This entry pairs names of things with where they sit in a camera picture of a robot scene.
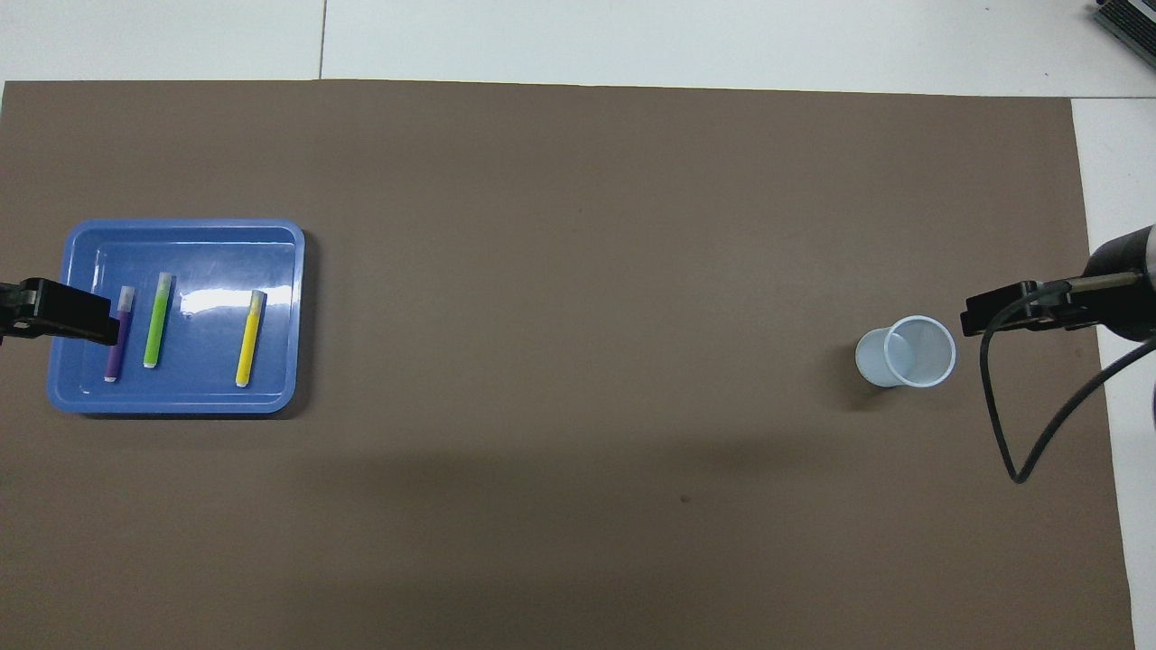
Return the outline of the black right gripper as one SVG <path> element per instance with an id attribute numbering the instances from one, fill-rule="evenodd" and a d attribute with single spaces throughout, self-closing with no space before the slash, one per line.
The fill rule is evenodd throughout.
<path id="1" fill-rule="evenodd" d="M 1155 330 L 1155 235 L 1153 226 L 1141 227 L 1096 248 L 1087 259 L 1087 275 L 1101 276 L 1133 271 L 1139 273 L 1136 283 L 1101 289 L 1087 294 L 1087 305 L 1074 302 L 1069 293 L 1036 300 L 1020 306 L 998 330 L 1080 330 L 1096 324 L 1106 326 L 1116 337 L 1144 342 Z M 959 322 L 965 337 L 983 337 L 996 313 L 1023 300 L 1029 293 L 1040 291 L 1048 283 L 1020 281 L 1005 285 L 995 291 L 984 291 L 965 301 Z"/>

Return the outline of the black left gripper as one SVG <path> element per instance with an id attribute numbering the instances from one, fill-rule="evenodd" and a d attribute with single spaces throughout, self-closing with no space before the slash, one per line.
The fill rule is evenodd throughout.
<path id="1" fill-rule="evenodd" d="M 20 310 L 20 337 L 61 337 L 105 346 L 118 341 L 120 325 L 110 300 L 45 276 L 29 276 L 20 285 L 1 283 L 1 341 L 12 337 Z"/>

